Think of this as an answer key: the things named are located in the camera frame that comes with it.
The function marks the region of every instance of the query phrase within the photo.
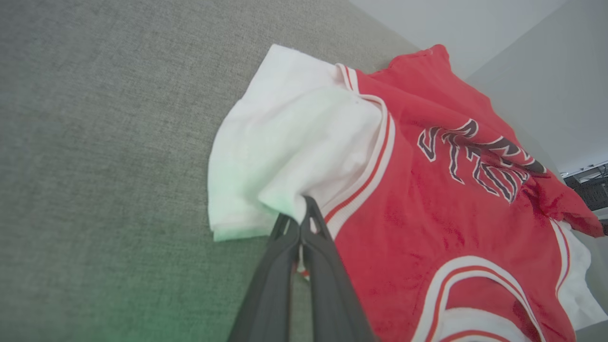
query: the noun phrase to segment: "gray couch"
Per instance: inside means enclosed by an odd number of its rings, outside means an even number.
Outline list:
[[[1,2],[0,340],[226,339],[265,239],[212,242],[207,159],[272,43],[416,51],[347,0]]]

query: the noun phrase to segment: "red fabric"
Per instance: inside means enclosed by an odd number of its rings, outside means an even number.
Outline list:
[[[527,156],[487,97],[451,73],[443,46],[399,56],[372,75],[358,71],[357,78],[361,94],[385,101],[395,140],[382,181],[342,226],[336,245],[382,341],[412,339],[423,308],[430,305],[425,295],[433,276],[462,256],[490,260],[515,277],[547,341],[574,341],[555,295],[563,253],[547,216],[601,236],[599,221],[582,200]],[[467,137],[470,131],[457,128],[471,119],[477,131]],[[420,146],[424,131],[430,145],[433,127],[439,128],[434,159]],[[458,149],[454,174],[460,181],[451,172],[456,147],[450,139]],[[488,148],[496,141],[512,143],[519,153],[501,158],[501,150]],[[490,190],[474,178],[478,158],[467,158],[467,146],[478,148],[488,174],[506,193],[482,169],[478,178]],[[457,282],[447,302],[448,309],[473,307],[501,315],[539,340],[520,306],[502,285],[479,277]]]

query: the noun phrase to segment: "folded white cloth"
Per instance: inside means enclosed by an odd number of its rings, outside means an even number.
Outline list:
[[[364,172],[380,123],[338,66],[273,45],[213,143],[213,238],[268,235],[279,212],[301,222],[302,195],[322,207]]]

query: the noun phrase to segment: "white wall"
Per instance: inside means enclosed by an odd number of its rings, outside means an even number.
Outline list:
[[[566,0],[350,0],[421,49],[443,44],[466,78]]]
[[[567,2],[467,82],[560,172],[608,160],[608,1]]]

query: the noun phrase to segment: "jersey lettering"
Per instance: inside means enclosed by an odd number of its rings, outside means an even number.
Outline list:
[[[484,190],[486,190],[489,194],[503,197],[509,204],[515,201],[520,186],[523,186],[523,184],[530,178],[529,173],[513,169],[514,162],[509,159],[521,153],[523,155],[523,160],[526,163],[519,165],[524,166],[531,172],[547,172],[546,168],[541,163],[532,158],[525,150],[516,144],[513,144],[511,141],[509,141],[509,139],[503,136],[499,137],[495,141],[485,144],[467,144],[466,140],[473,138],[479,131],[479,125],[473,119],[468,120],[467,123],[453,130],[446,130],[440,127],[431,127],[422,130],[418,136],[418,147],[430,162],[437,160],[437,152],[435,147],[437,135],[439,134],[440,130],[445,132],[441,135],[441,141],[443,144],[449,144],[450,146],[450,164],[448,171],[452,179],[460,184],[465,184],[465,181],[458,176],[458,156],[460,154],[461,146],[465,146],[466,158],[475,163],[472,173],[475,182],[482,186],[482,188],[484,188]],[[483,162],[483,150],[495,152],[500,159],[500,165],[502,167],[492,166]],[[482,171],[484,176],[489,179],[494,186],[489,185],[483,180]]]
[[[424,155],[429,159],[429,161],[435,161],[437,155],[435,154],[435,139],[437,138],[437,132],[439,132],[439,127],[432,127],[428,130],[422,130],[420,136],[418,137],[418,147],[422,150]],[[424,141],[426,137],[429,137],[429,144],[427,145]]]

